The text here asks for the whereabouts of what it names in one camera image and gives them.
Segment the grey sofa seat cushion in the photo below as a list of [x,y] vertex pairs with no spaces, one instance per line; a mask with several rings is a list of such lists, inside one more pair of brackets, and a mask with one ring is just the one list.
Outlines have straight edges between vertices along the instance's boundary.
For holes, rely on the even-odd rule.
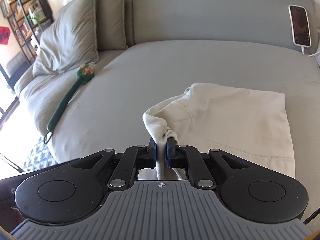
[[[138,66],[131,49],[99,52],[99,61],[92,67],[93,79],[80,88],[69,102],[60,122],[54,129],[50,143],[119,142],[128,138],[134,126],[143,128],[142,110],[133,102],[133,71]],[[76,69],[61,74],[33,76],[33,67],[16,82],[14,91],[24,109],[24,117],[45,136],[47,124],[65,94],[76,82]]]
[[50,151],[62,163],[105,148],[146,144],[142,115],[193,83],[286,95],[295,159],[319,159],[319,66],[301,52],[232,41],[159,41],[132,46],[76,93]]

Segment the blue white patterned rug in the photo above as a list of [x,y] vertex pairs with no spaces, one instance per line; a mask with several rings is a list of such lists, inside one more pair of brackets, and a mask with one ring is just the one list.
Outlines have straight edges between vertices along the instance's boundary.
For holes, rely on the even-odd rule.
[[24,172],[36,171],[56,164],[57,162],[51,155],[47,145],[43,143],[43,138],[40,137],[27,156],[23,170]]

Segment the green fabric massage hammer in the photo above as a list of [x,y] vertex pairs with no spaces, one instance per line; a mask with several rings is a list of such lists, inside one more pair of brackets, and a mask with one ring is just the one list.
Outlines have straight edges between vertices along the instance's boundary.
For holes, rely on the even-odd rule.
[[79,90],[80,87],[89,83],[95,77],[95,70],[89,64],[81,65],[76,71],[76,81],[67,91],[65,96],[62,98],[58,106],[56,107],[52,117],[47,124],[47,132],[43,137],[43,143],[46,145],[52,138],[54,129],[56,128],[61,116],[66,110],[69,102],[71,101],[74,94]]

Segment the left grey sofa seat cushion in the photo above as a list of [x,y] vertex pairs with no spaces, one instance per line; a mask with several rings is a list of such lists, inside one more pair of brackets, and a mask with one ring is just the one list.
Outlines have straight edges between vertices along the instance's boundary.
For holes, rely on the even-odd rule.
[[[50,143],[119,142],[128,138],[134,126],[143,128],[142,110],[133,102],[133,71],[138,66],[131,49],[99,52],[99,61],[92,67],[93,79],[80,88],[69,102],[60,122],[54,129]],[[24,109],[24,117],[45,136],[47,124],[65,94],[76,82],[76,69],[61,74],[33,76],[33,67],[16,82],[14,91]]]

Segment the large grey throw pillow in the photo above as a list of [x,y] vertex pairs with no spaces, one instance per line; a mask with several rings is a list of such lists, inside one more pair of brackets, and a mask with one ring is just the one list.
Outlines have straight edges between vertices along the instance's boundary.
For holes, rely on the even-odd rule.
[[99,61],[97,0],[73,0],[40,38],[33,77],[60,74]]

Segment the grey sofa backrest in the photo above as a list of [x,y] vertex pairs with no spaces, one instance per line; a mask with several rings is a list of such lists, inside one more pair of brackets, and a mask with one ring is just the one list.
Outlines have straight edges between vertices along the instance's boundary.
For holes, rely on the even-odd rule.
[[311,47],[318,48],[314,0],[126,0],[127,44],[166,40],[214,40],[295,49],[289,5],[308,13]]

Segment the white smartphone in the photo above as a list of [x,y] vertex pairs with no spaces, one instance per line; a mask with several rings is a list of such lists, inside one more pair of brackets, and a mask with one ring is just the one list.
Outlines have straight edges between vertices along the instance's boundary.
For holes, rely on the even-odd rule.
[[293,43],[303,48],[311,47],[308,13],[304,7],[289,5]]

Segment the bookshelf with books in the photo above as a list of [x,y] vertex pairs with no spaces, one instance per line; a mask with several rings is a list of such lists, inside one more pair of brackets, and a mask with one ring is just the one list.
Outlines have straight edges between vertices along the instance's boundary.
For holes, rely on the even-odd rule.
[[1,9],[27,61],[34,63],[41,33],[54,22],[48,1],[1,0]]

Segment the red diamond wall decoration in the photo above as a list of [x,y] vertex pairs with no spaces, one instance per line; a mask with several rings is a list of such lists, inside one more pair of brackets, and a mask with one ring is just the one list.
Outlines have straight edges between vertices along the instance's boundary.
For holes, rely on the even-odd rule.
[[8,27],[0,27],[0,44],[7,45],[10,37],[10,29]]

